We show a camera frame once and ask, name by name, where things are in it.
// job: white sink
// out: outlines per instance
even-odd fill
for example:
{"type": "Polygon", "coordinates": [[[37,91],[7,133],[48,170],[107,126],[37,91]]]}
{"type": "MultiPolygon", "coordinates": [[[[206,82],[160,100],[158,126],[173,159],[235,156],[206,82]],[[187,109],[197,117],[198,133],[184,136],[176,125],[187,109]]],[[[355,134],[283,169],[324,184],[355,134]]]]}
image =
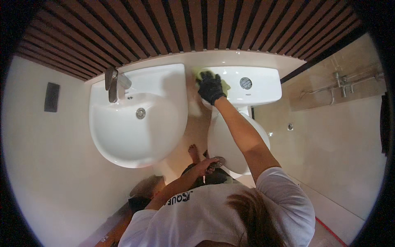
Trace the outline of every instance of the white sink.
{"type": "Polygon", "coordinates": [[[105,82],[92,85],[89,127],[99,152],[119,166],[150,166],[175,149],[188,117],[185,68],[171,64],[124,74],[132,87],[110,103],[105,82]],[[145,110],[139,119],[136,111],[145,110]]]}

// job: toilet bowl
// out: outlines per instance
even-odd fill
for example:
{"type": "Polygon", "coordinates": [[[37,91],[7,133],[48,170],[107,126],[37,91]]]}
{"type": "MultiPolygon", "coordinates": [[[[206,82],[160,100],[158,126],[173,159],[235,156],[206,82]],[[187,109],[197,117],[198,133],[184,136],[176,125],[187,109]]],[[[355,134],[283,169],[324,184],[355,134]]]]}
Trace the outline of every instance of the toilet bowl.
{"type": "MultiPolygon", "coordinates": [[[[231,87],[227,99],[240,114],[257,130],[270,149],[269,137],[263,127],[252,119],[248,108],[268,104],[281,98],[281,83],[276,69],[261,67],[224,66],[207,68],[219,74],[231,87]]],[[[220,112],[207,101],[203,104],[212,109],[207,137],[210,157],[222,156],[226,165],[222,167],[232,177],[251,174],[247,162],[233,140],[229,128],[220,112]]]]}

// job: small drain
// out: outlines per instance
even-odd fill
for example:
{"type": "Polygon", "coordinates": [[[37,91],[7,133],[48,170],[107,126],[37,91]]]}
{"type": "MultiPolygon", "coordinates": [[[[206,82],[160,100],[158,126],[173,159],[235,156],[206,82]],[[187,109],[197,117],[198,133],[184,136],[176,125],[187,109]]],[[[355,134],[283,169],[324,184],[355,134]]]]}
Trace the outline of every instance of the small drain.
{"type": "Polygon", "coordinates": [[[137,111],[136,111],[136,117],[137,117],[138,119],[143,119],[143,118],[145,117],[145,110],[144,110],[144,108],[139,108],[139,109],[137,109],[137,111]]]}

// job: chrome faucet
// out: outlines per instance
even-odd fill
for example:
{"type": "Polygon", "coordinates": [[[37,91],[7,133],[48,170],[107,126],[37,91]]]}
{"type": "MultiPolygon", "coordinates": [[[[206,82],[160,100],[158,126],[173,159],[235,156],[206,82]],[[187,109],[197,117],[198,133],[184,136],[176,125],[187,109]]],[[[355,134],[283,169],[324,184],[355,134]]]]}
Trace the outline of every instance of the chrome faucet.
{"type": "Polygon", "coordinates": [[[349,83],[347,81],[346,76],[340,76],[339,72],[335,72],[333,74],[335,75],[335,80],[337,82],[337,86],[340,88],[343,98],[347,97],[347,95],[346,95],[347,87],[350,87],[350,93],[352,93],[352,94],[354,93],[353,84],[349,83]]]}
{"type": "Polygon", "coordinates": [[[132,86],[132,82],[126,76],[119,73],[114,67],[108,68],[105,71],[105,89],[108,91],[110,103],[118,101],[118,84],[123,89],[129,89],[132,86]]]}

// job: wooden slat ceiling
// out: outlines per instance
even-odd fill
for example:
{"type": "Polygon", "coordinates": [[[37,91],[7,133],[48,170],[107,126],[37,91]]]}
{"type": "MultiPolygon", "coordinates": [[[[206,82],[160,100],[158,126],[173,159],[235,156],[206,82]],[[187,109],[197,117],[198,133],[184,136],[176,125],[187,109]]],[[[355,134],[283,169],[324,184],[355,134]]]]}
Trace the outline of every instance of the wooden slat ceiling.
{"type": "Polygon", "coordinates": [[[56,0],[16,55],[84,81],[110,66],[205,49],[308,62],[359,25],[344,0],[56,0]]]}

